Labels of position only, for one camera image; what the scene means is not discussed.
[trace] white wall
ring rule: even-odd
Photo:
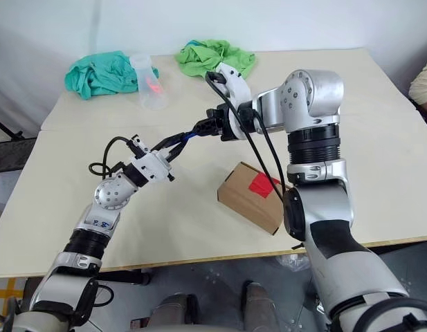
[[[0,0],[1,118],[36,133],[68,66],[89,53],[173,54],[206,38],[246,50],[364,46],[406,93],[427,61],[427,0]]]

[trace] wire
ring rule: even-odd
[[[353,332],[365,332],[368,327],[383,313],[395,309],[410,307],[427,311],[427,302],[421,299],[409,299],[408,297],[398,297],[387,299],[371,306],[356,322]]]
[[[101,306],[106,306],[106,305],[110,304],[115,297],[115,293],[114,293],[113,289],[111,289],[110,287],[105,286],[105,285],[98,285],[98,288],[102,288],[102,289],[105,289],[106,291],[108,291],[110,293],[110,298],[106,302],[93,304],[94,308],[100,308]]]
[[[91,320],[89,320],[89,323],[92,324],[95,329],[97,329],[98,331],[102,332],[102,329],[100,329],[99,327],[97,327]]]
[[[96,162],[96,163],[91,163],[89,165],[89,171],[92,174],[97,175],[97,176],[102,176],[103,180],[106,178],[107,175],[111,176],[111,168],[109,166],[107,166],[107,155],[109,154],[109,150],[110,150],[111,146],[115,142],[118,142],[119,140],[121,140],[125,143],[129,142],[129,139],[126,137],[122,137],[122,136],[113,137],[104,149],[104,155],[102,156],[102,163]],[[94,170],[93,168],[95,166],[101,166],[102,172],[98,172],[98,171]]]
[[[264,173],[266,174],[267,178],[270,181],[270,184],[272,185],[273,189],[275,190],[277,196],[282,201],[282,195],[280,191],[278,190],[278,187],[276,187],[275,182],[273,181],[272,177],[269,174],[269,171],[266,168],[266,165],[264,164],[264,161],[262,161],[261,155],[259,151],[257,150],[255,143],[253,142],[253,139],[251,138],[248,131],[245,129],[244,125],[242,124],[241,119],[239,118],[238,112],[236,111],[236,108],[233,106],[231,101],[221,92],[221,90],[218,89],[218,87],[213,83],[213,81],[208,77],[208,74],[205,77],[207,84],[210,86],[210,88],[213,89],[214,92],[216,92],[219,97],[227,104],[228,108],[233,112],[233,115],[235,116],[236,120],[238,121],[241,130],[244,132],[244,135],[246,136],[248,142],[250,143],[250,146],[252,147],[253,152],[256,155],[257,160],[260,162],[260,165],[262,169],[264,170]]]
[[[264,134],[264,137],[266,138],[266,142],[267,142],[267,145],[269,146],[271,154],[273,155],[273,159],[275,159],[276,167],[278,168],[278,172],[280,174],[282,193],[285,193],[284,173],[282,172],[282,167],[281,167],[280,159],[278,158],[278,154],[276,153],[275,147],[273,146],[273,143],[271,142],[269,133],[267,133],[267,129],[266,129],[266,126],[264,125],[264,121],[262,120],[261,115],[255,110],[253,110],[253,114],[257,118],[257,121],[260,123],[262,133]]]

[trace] table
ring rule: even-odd
[[[427,239],[427,126],[370,56],[364,50],[335,50],[257,57],[248,79],[254,93],[279,84],[300,67],[335,70],[344,79],[341,156],[347,159],[353,195],[354,237],[370,246]],[[164,87],[170,94],[169,82],[190,89],[166,110],[140,110],[135,94],[85,102],[70,93],[61,96],[1,217],[0,277],[43,275],[48,270],[100,180],[87,165],[102,159],[112,137],[138,133],[152,146],[190,129],[205,109],[220,103],[206,84],[183,76],[170,60],[154,59]],[[274,133],[272,139],[280,160],[287,160],[285,133]],[[255,141],[275,173],[263,137],[255,135]],[[109,163],[128,156],[122,144],[114,145]],[[217,202],[217,188],[239,161],[258,166],[245,141],[192,139],[172,163],[173,183],[146,185],[132,197],[102,270],[291,252],[298,242],[283,227],[271,236]]]

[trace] metal floor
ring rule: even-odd
[[[427,242],[381,255],[410,295],[427,300]],[[282,267],[273,257],[215,261],[155,268],[152,282],[137,286],[102,282],[115,291],[113,302],[93,310],[91,321],[101,331],[128,331],[129,321],[147,317],[168,295],[195,294],[202,324],[242,329],[240,296],[242,284],[261,283],[275,302],[282,331],[324,331],[323,316],[313,309],[310,270],[297,273]],[[105,300],[104,294],[97,302]],[[99,331],[92,325],[77,332]]]

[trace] person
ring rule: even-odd
[[[427,112],[427,65],[413,82],[410,83],[408,95]]]
[[[247,332],[280,332],[275,304],[266,289],[257,282],[246,282],[243,292],[244,329]],[[194,295],[175,294],[166,297],[150,316],[147,327],[198,324]]]

